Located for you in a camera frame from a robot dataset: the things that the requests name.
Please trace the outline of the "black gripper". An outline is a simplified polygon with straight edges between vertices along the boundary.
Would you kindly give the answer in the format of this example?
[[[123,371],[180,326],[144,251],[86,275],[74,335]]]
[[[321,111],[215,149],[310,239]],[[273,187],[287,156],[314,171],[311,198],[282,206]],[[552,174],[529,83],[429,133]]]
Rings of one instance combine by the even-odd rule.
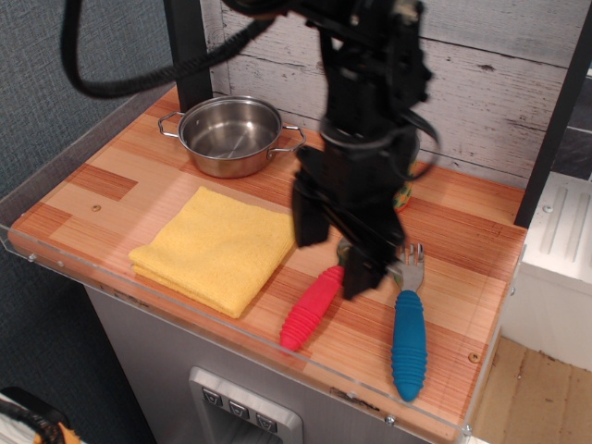
[[[334,227],[352,244],[342,281],[352,300],[378,287],[404,233],[393,197],[407,180],[416,130],[409,125],[374,139],[325,134],[322,150],[304,146],[292,188],[292,217],[299,247],[327,240]]]

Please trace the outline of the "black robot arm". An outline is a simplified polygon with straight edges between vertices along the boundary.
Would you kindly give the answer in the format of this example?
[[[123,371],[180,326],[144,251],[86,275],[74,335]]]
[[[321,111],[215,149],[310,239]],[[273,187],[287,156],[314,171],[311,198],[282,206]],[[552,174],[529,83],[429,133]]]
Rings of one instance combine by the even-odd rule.
[[[343,295],[375,288],[405,234],[393,206],[416,179],[417,134],[432,127],[414,113],[431,74],[424,62],[418,1],[233,1],[259,21],[290,12],[317,29],[327,81],[322,149],[303,147],[292,188],[296,241],[306,247],[336,228],[351,244]]]

